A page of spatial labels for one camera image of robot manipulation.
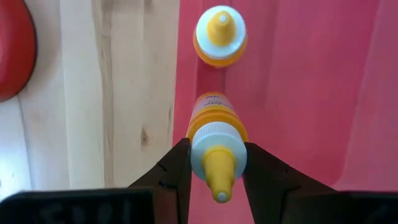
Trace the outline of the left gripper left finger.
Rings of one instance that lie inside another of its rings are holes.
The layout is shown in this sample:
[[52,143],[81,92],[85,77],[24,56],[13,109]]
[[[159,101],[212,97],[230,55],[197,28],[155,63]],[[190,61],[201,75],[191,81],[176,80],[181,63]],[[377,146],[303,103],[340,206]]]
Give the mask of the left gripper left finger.
[[191,144],[183,138],[129,187],[143,198],[132,203],[133,223],[188,223]]

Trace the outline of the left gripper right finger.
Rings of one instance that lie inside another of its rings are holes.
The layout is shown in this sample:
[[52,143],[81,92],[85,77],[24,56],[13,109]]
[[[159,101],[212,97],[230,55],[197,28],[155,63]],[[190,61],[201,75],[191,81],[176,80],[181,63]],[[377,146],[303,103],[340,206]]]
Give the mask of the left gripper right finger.
[[244,188],[255,223],[281,223],[287,199],[298,194],[324,194],[334,190],[294,169],[257,144],[245,144],[248,160]]

